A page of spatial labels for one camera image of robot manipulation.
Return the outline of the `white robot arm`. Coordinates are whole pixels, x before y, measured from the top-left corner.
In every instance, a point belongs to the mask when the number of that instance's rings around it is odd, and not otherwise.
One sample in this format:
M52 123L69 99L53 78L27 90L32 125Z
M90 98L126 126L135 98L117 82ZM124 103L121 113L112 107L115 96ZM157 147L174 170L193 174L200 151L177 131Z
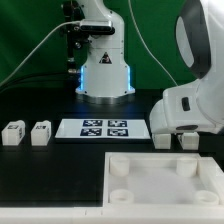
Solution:
M149 114L153 134L224 129L224 0L77 0L88 35L76 93L114 103L138 87L161 88Z

